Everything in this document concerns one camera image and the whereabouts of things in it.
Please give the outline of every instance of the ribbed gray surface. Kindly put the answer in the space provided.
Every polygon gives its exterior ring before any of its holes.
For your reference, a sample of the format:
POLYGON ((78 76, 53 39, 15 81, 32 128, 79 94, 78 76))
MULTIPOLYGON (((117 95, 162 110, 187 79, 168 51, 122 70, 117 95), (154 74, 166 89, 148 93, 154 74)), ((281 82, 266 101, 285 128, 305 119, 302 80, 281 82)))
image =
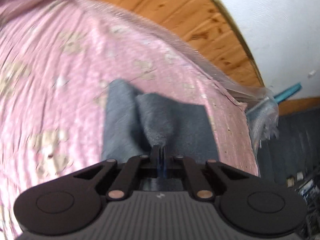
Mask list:
MULTIPOLYGON (((37 236, 25 232, 18 240, 254 240, 235 231, 210 203, 197 202, 187 192, 136 191, 110 203, 87 228, 67 236, 37 236)), ((298 240, 297 235, 278 238, 298 240)))

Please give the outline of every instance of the wooden ceiling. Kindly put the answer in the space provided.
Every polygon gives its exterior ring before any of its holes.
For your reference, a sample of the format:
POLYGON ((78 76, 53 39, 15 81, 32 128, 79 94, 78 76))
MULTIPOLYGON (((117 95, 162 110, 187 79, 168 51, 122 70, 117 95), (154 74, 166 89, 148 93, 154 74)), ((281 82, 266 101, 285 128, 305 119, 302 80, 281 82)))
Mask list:
MULTIPOLYGON (((235 28, 231 26, 235 25, 231 18, 228 21, 226 14, 222 14, 212 0, 102 1, 149 18, 171 30, 239 84, 263 86, 259 71, 240 33, 233 31, 235 28)), ((284 102, 279 106, 280 113, 304 110, 317 102, 320 99, 304 99, 303 104, 300 100, 284 102)))

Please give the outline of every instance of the dark gray floor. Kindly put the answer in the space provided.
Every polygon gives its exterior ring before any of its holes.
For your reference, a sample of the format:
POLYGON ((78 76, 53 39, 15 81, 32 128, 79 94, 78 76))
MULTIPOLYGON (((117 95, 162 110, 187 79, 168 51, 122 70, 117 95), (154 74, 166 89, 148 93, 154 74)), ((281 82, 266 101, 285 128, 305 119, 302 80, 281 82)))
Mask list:
POLYGON ((320 109, 281 116, 279 138, 264 141, 258 151, 261 177, 286 184, 288 177, 309 174, 320 164, 320 109))

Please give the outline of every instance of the transparent plastic sheet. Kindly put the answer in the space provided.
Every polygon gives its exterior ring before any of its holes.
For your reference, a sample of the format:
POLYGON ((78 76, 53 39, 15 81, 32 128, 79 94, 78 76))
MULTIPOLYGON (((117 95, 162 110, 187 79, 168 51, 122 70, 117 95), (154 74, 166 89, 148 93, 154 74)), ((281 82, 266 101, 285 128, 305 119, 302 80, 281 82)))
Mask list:
POLYGON ((261 141, 278 136, 278 104, 271 96, 265 97, 251 109, 246 111, 252 150, 257 159, 261 141))
POLYGON ((81 4, 86 4, 88 8, 94 7, 102 17, 111 14, 126 23, 131 23, 131 25, 141 32, 161 38, 186 58, 198 65, 207 75, 218 81, 237 101, 246 103, 248 109, 246 116, 250 139, 256 158, 260 142, 265 139, 270 139, 274 134, 277 135, 276 127, 278 124, 279 110, 277 103, 272 97, 272 92, 269 89, 245 87, 234 82, 200 53, 182 41, 177 35, 144 17, 105 2, 90 0, 91 5, 88 5, 88 0, 76 1, 81 4))

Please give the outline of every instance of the white wall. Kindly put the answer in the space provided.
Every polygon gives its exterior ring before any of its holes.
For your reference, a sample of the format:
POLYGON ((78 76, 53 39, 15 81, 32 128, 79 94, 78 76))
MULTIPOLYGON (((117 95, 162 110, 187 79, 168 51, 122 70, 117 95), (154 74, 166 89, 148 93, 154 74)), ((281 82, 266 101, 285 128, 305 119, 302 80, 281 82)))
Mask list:
POLYGON ((320 96, 320 0, 221 1, 267 87, 278 93, 301 82, 303 89, 294 98, 320 96))

